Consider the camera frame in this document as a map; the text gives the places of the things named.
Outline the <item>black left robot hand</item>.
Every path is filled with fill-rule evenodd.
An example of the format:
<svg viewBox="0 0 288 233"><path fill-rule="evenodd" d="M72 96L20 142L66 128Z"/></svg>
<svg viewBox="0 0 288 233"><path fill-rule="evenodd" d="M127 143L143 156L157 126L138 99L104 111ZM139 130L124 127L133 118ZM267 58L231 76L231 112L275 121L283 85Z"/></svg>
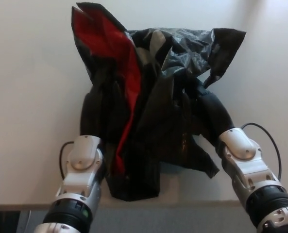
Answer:
<svg viewBox="0 0 288 233"><path fill-rule="evenodd" d="M103 137L102 102L103 92L96 85L93 85L84 98L80 119L80 135Z"/></svg>

